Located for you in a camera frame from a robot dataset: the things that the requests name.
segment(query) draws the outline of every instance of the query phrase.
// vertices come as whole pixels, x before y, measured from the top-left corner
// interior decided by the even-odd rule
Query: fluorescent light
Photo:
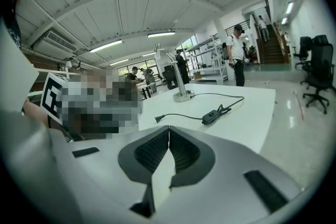
[[[113,66],[113,65],[116,65],[116,64],[118,64],[118,63],[125,62],[125,61],[128,61],[128,59],[121,60],[121,61],[119,61],[119,62],[114,62],[114,63],[110,64],[110,66]]]
[[[145,56],[148,56],[148,55],[153,55],[153,54],[155,54],[155,52],[152,52],[151,54],[145,54],[142,57],[145,57]]]
[[[293,2],[289,2],[289,3],[288,3],[288,7],[287,7],[287,10],[286,10],[286,14],[290,14],[290,12],[292,11],[293,5],[294,5]]]
[[[161,36],[170,36],[175,35],[175,32],[163,32],[163,33],[156,33],[156,34],[148,34],[147,37],[161,37]]]
[[[105,49],[105,48],[107,48],[107,47],[110,47],[110,46],[113,46],[113,45],[116,45],[116,44],[120,44],[120,43],[122,43],[122,40],[121,40],[121,39],[119,39],[119,40],[117,40],[117,41],[114,41],[114,42],[112,42],[112,43],[108,43],[108,44],[106,44],[106,45],[103,45],[103,46],[98,47],[98,48],[96,48],[96,49],[90,50],[90,52],[93,53],[93,52],[96,52],[96,51],[98,51],[98,50],[102,50],[102,49]]]

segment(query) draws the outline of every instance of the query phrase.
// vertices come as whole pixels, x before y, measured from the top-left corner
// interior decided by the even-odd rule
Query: power cord
[[[223,107],[223,105],[221,104],[217,110],[212,110],[210,111],[208,114],[204,115],[202,118],[195,118],[195,117],[191,117],[191,116],[187,116],[187,115],[182,115],[182,114],[176,114],[176,113],[170,113],[170,114],[164,114],[161,116],[157,116],[155,117],[155,120],[157,123],[159,123],[164,117],[168,116],[168,115],[177,115],[177,116],[183,116],[186,118],[190,118],[190,119],[195,119],[195,120],[202,120],[202,123],[205,125],[208,125],[212,122],[214,122],[215,120],[217,120],[220,116],[226,114],[227,112],[229,112],[231,110],[231,107],[239,102],[242,102],[242,100],[244,100],[245,98],[243,96],[234,96],[234,95],[226,95],[226,94],[221,94],[221,93],[199,93],[196,94],[194,96],[191,97],[194,98],[197,95],[202,95],[202,94],[214,94],[214,95],[222,95],[225,97],[232,97],[232,98],[240,98],[237,102],[234,102],[233,104],[227,106],[227,107]]]

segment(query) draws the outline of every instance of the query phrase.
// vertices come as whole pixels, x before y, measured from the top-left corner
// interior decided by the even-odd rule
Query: staircase
[[[264,37],[263,52],[264,52],[264,64],[270,63],[285,63],[285,58],[282,54],[278,38],[274,32],[272,25],[267,25],[270,40],[265,42]]]

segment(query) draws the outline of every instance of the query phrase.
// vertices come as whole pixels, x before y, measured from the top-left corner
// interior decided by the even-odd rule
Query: desk
[[[185,87],[186,90],[193,90],[195,94],[221,93],[244,96],[245,99],[210,125],[202,124],[201,120],[177,115],[166,116],[157,123],[154,117],[163,114],[179,113],[201,118],[211,110],[217,110],[220,104],[225,107],[237,101],[237,98],[220,95],[198,95],[190,101],[176,103],[173,101],[173,94],[179,90],[176,88],[143,101],[139,130],[158,125],[174,125],[225,138],[243,144],[256,153],[260,152],[271,124],[275,90],[207,84],[186,84]]]
[[[143,93],[143,95],[145,96],[145,99],[147,99],[147,96],[146,96],[146,92],[145,92],[145,89],[146,89],[146,91],[147,91],[147,93],[148,93],[148,98],[150,98],[151,97],[151,93],[149,92],[149,87],[151,86],[151,85],[154,85],[155,84],[155,82],[153,82],[153,83],[150,83],[150,84],[144,84],[144,85],[140,85],[140,86],[137,86],[136,88],[138,89],[138,90],[142,90],[142,93]]]

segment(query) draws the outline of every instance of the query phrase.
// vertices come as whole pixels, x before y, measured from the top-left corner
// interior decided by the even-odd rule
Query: cap
[[[242,26],[241,25],[235,25],[234,29],[238,30],[238,31],[242,31]]]

